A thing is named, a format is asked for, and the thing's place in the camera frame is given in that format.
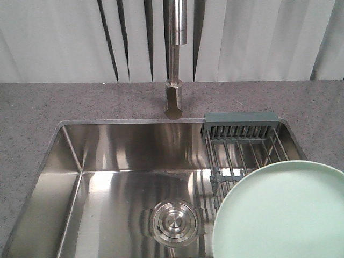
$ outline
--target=wire rack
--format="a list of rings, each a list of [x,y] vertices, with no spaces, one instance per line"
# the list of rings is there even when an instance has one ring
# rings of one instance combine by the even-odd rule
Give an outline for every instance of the wire rack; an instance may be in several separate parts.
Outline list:
[[[245,176],[268,164],[289,160],[277,131],[277,126],[217,126],[203,132],[216,211]]]

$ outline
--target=faucet base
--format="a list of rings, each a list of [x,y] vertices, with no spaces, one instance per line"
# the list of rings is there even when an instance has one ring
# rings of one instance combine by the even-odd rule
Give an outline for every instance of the faucet base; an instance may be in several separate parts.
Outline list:
[[[177,85],[171,85],[169,82],[166,86],[166,108],[165,115],[171,119],[176,120],[182,117],[182,85],[183,82],[178,80]]]

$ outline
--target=white curtain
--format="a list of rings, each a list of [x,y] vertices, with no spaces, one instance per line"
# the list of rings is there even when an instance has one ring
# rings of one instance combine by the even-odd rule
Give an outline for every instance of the white curtain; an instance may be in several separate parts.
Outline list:
[[[96,1],[0,0],[0,82],[116,82]]]
[[[343,80],[343,0],[187,8],[183,81]],[[163,82],[164,12],[163,0],[0,0],[0,82]]]

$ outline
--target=sink rack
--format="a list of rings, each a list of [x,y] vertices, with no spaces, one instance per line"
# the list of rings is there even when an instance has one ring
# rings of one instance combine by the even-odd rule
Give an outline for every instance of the sink rack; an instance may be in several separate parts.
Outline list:
[[[293,160],[279,133],[283,125],[271,112],[209,113],[202,137],[206,144],[218,211],[229,191],[245,176],[275,162]]]

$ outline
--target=kitchen sink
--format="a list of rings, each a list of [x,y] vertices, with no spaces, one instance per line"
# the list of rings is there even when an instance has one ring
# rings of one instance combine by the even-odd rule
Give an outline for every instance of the kitchen sink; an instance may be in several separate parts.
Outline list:
[[[305,156],[283,120],[275,144],[212,145],[212,153],[203,123],[61,123],[3,257],[212,257],[213,223],[231,184],[216,187],[209,155],[233,178]],[[279,142],[286,156],[273,154]]]

